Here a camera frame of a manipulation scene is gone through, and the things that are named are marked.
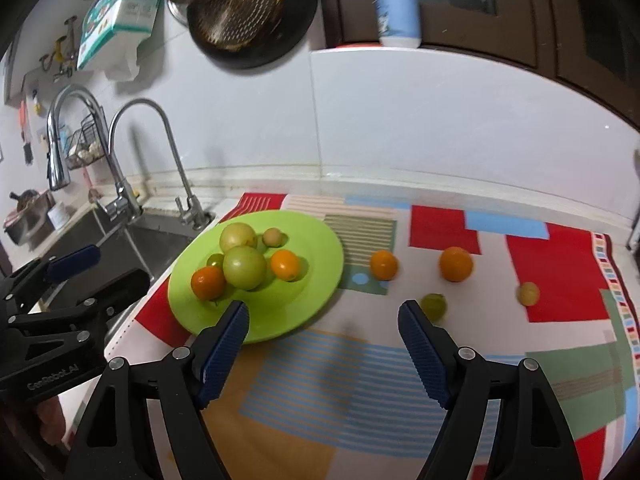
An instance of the bottle label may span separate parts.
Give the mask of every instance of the bottle label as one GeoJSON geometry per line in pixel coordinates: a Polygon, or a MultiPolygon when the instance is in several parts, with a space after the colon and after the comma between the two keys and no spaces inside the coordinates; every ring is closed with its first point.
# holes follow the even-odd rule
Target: bottle label
{"type": "Polygon", "coordinates": [[[380,38],[421,38],[418,0],[376,0],[380,38]]]}

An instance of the sink basin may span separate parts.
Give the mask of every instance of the sink basin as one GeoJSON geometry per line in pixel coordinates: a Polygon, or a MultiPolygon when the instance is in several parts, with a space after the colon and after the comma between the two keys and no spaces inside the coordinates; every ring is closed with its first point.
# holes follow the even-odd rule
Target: sink basin
{"type": "MultiPolygon", "coordinates": [[[[162,275],[180,253],[197,236],[179,218],[163,214],[143,213],[130,224],[111,224],[99,211],[84,215],[50,248],[43,258],[64,256],[89,244],[100,247],[100,262],[89,270],[52,288],[42,299],[46,310],[75,306],[91,296],[105,283],[131,269],[144,269],[152,283],[162,275]]],[[[135,307],[112,319],[107,340],[135,307]]]]}

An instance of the bottle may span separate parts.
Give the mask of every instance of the bottle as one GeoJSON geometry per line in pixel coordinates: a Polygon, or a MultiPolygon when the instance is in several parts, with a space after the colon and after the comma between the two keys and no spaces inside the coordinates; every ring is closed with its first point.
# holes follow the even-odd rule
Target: bottle
{"type": "Polygon", "coordinates": [[[383,46],[418,48],[420,5],[418,0],[376,0],[378,35],[383,46]]]}

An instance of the black pan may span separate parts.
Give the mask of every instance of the black pan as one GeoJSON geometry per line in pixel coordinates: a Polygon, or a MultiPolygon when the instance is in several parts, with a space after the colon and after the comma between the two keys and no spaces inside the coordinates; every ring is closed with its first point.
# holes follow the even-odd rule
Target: black pan
{"type": "Polygon", "coordinates": [[[206,11],[206,5],[207,0],[196,0],[187,9],[193,41],[216,64],[229,69],[247,69],[275,61],[292,50],[311,25],[318,0],[283,0],[276,25],[235,51],[216,47],[194,25],[198,13],[206,11]]]}

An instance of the gooseneck faucet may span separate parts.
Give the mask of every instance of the gooseneck faucet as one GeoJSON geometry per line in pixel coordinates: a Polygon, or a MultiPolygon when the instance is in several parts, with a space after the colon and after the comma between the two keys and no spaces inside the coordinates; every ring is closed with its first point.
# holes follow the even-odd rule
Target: gooseneck faucet
{"type": "Polygon", "coordinates": [[[182,185],[184,186],[184,190],[187,193],[187,210],[185,211],[183,209],[182,202],[179,196],[175,198],[175,203],[177,204],[178,209],[180,210],[180,218],[182,219],[182,223],[184,224],[192,223],[193,228],[199,231],[200,229],[209,225],[209,223],[212,220],[212,216],[204,212],[204,210],[202,209],[202,206],[200,205],[200,201],[198,200],[198,197],[191,190],[191,184],[187,179],[187,174],[184,172],[184,167],[182,165],[182,161],[180,160],[180,153],[178,153],[178,148],[175,145],[174,133],[171,130],[171,125],[169,124],[169,118],[166,116],[166,114],[164,113],[164,110],[162,110],[162,107],[158,103],[156,103],[151,99],[146,99],[143,97],[132,99],[128,103],[125,103],[122,106],[122,108],[116,112],[116,114],[113,117],[113,121],[111,121],[111,126],[109,128],[109,143],[108,143],[107,153],[113,153],[113,143],[114,143],[114,137],[116,133],[116,126],[118,125],[118,121],[122,117],[122,114],[128,108],[138,104],[146,105],[153,108],[153,110],[158,112],[158,115],[160,115],[160,118],[162,119],[162,124],[164,124],[164,131],[166,132],[166,138],[169,141],[169,147],[171,148],[171,153],[174,156],[175,165],[178,168],[178,173],[180,174],[182,185]]]}
{"type": "Polygon", "coordinates": [[[115,181],[117,197],[106,206],[103,206],[103,209],[112,220],[125,210],[129,210],[130,218],[140,216],[142,209],[138,205],[138,200],[120,169],[115,152],[108,150],[108,128],[104,113],[94,95],[91,94],[87,88],[77,84],[65,86],[54,97],[51,108],[49,109],[49,115],[47,116],[47,137],[49,139],[47,179],[49,181],[49,189],[56,191],[71,183],[69,170],[66,166],[65,154],[60,141],[60,109],[68,97],[80,99],[86,107],[89,108],[89,113],[98,131],[98,138],[100,139],[102,150],[105,153],[107,165],[115,181]]]}

